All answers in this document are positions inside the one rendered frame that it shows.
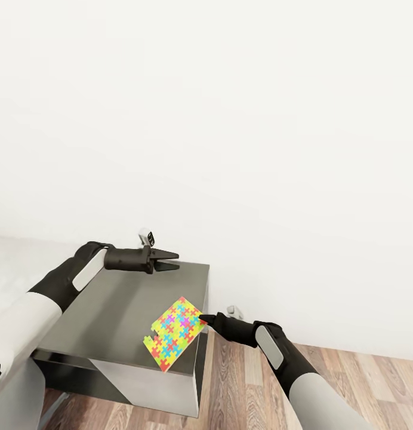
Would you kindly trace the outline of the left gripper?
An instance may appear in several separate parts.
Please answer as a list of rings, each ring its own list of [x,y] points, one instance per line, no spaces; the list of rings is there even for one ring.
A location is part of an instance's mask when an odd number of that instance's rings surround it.
[[[177,253],[151,248],[145,245],[143,249],[124,249],[119,257],[119,267],[124,271],[146,272],[148,275],[157,272],[173,271],[180,268],[180,265],[158,262],[158,260],[178,259]]]

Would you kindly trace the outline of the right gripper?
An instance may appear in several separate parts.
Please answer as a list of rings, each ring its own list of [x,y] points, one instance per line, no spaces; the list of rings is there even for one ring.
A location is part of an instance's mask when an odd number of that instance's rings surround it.
[[[221,312],[216,315],[200,315],[198,318],[211,325],[213,330],[226,340],[240,343],[240,327],[246,321],[227,317]]]

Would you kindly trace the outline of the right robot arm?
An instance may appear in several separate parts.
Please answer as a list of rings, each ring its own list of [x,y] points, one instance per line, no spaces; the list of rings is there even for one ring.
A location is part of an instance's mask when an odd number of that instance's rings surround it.
[[[227,315],[200,315],[213,330],[230,342],[263,350],[303,430],[377,430],[350,407],[286,339],[273,322],[244,321],[235,305]]]

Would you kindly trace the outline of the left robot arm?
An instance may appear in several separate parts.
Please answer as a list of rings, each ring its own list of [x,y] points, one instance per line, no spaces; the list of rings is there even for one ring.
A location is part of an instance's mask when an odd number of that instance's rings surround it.
[[[28,293],[0,314],[0,393],[23,366],[39,342],[91,280],[107,270],[173,271],[180,265],[158,262],[178,259],[177,253],[152,248],[152,231],[142,228],[138,249],[116,248],[90,241],[60,266],[50,271]]]

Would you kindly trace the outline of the jigsaw puzzle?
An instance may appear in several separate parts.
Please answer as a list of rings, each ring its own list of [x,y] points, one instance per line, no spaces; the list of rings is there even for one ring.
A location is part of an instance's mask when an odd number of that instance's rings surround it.
[[[198,316],[198,309],[181,297],[152,324],[151,330],[159,335],[144,337],[144,344],[164,373],[208,324]]]

